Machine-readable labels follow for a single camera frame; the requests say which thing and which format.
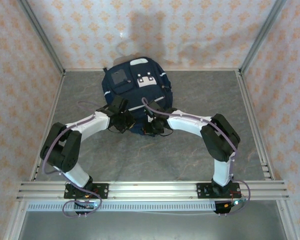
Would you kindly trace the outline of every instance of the gray floor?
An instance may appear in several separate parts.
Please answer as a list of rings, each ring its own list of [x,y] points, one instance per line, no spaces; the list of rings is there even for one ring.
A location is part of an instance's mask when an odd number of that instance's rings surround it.
[[[96,212],[87,219],[69,219],[61,212],[27,212],[19,240],[287,239],[276,201],[251,201],[239,214],[227,217],[181,214]]]
[[[235,72],[171,71],[167,75],[173,107],[199,116],[223,114],[238,132],[241,143],[234,164],[235,179],[263,180]],[[105,105],[103,77],[103,72],[67,72],[52,122],[66,124],[88,116],[90,112],[77,107],[80,100]],[[203,140],[182,131],[168,137],[149,137],[105,130],[81,144],[78,162],[94,181],[208,181],[214,172],[214,161]],[[63,178],[45,176],[40,170],[37,180]]]

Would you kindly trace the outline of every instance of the floral wall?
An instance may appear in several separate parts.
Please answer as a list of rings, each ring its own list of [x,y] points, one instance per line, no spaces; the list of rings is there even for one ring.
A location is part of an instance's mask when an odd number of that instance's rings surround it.
[[[30,0],[62,65],[239,68],[275,0]]]
[[[300,0],[288,0],[246,76],[275,174],[300,226]]]
[[[0,240],[28,181],[60,74],[16,0],[0,0]]]

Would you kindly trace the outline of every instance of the navy backpack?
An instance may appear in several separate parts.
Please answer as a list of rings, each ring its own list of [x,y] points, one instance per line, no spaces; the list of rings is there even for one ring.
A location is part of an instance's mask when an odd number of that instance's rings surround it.
[[[127,109],[135,118],[131,132],[145,134],[143,128],[148,116],[141,101],[143,97],[149,103],[156,101],[165,110],[172,107],[171,83],[160,65],[151,58],[139,57],[103,70],[102,89],[106,103],[111,104],[115,95],[128,100]]]

